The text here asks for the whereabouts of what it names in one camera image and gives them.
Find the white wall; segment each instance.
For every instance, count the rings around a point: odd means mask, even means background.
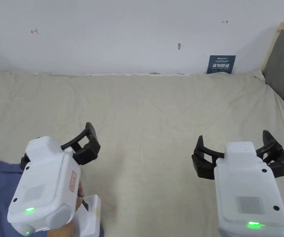
[[[0,0],[0,70],[205,73],[236,55],[246,72],[282,21],[284,0]]]

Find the green led light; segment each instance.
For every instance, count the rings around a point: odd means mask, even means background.
[[[265,225],[262,225],[259,222],[249,222],[247,226],[248,226],[248,228],[251,228],[251,229],[259,229],[259,228],[261,228],[262,226],[265,226]]]
[[[26,209],[26,214],[32,214],[34,212],[35,212],[35,208],[34,207]]]

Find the person's hand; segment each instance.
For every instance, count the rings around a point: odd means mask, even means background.
[[[78,193],[81,193],[81,186],[78,187]],[[76,199],[76,208],[75,211],[81,206],[82,198],[79,197]],[[63,225],[59,229],[55,230],[48,230],[48,237],[72,237],[74,233],[74,222],[71,221],[70,223],[67,223],[66,225]]]

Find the white plastic casing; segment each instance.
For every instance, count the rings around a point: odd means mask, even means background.
[[[273,172],[251,142],[227,143],[214,178],[222,237],[284,237],[284,204]]]
[[[7,220],[19,233],[29,236],[59,228],[73,219],[80,167],[71,147],[63,151],[48,136],[30,141],[26,154],[30,162],[9,206]]]

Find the speaker grille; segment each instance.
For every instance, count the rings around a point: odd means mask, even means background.
[[[44,188],[45,188],[44,184],[31,187],[31,188],[27,188],[22,202],[30,202],[30,201],[38,200],[39,198],[42,197],[44,193]]]
[[[244,214],[265,214],[261,197],[236,197],[238,210]]]

